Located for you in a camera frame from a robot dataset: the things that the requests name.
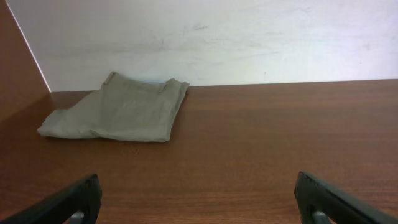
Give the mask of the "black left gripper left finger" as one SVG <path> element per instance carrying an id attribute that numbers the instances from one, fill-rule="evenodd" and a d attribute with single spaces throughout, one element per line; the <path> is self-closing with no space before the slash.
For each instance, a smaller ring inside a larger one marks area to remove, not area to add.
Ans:
<path id="1" fill-rule="evenodd" d="M 64 223 L 82 212 L 81 223 L 95 224 L 101 208 L 102 189 L 91 174 L 61 191 L 1 221 L 1 224 Z"/>

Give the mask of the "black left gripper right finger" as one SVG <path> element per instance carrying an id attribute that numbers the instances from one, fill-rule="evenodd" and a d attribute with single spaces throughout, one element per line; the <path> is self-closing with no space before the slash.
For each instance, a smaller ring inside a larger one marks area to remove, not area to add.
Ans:
<path id="1" fill-rule="evenodd" d="M 388 215 L 308 172 L 299 172 L 294 189 L 301 223 L 396 224 Z"/>

